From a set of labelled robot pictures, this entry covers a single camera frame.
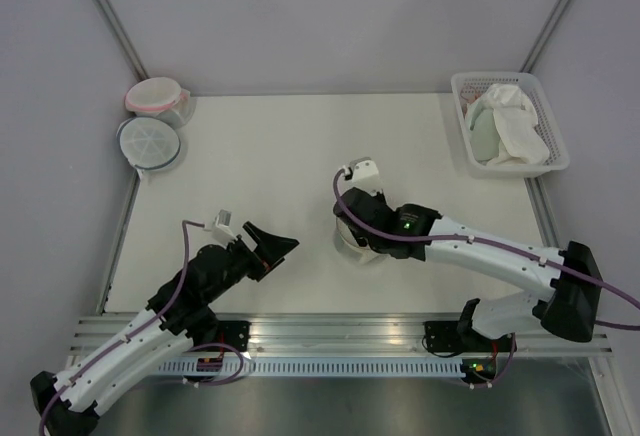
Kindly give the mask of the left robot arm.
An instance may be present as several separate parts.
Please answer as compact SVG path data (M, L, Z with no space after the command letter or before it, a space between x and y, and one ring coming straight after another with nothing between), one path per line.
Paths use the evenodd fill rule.
M239 236L184 253L181 270L115 336L74 366L30 381L41 435L89 435L101 417L164 362L191 349L219 347L210 305L243 279L259 282L296 249L298 240L243 226Z

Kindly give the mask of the beige mesh laundry bag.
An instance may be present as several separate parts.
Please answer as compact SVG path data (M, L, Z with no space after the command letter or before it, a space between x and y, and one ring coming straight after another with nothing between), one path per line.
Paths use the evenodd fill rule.
M374 252L369 246L360 246L348 226L335 219L333 243L336 251L351 263L358 266L371 266L382 263L387 256Z

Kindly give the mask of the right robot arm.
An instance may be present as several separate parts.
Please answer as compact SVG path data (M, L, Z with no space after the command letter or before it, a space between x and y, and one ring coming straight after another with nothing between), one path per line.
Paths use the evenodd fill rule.
M495 300L467 301L456 327L459 344L478 351L508 333L542 328L567 341L591 341L601 275L591 249L564 249L494 240L415 204L390 208L382 194L352 188L334 205L348 241L372 256L455 265L517 287Z

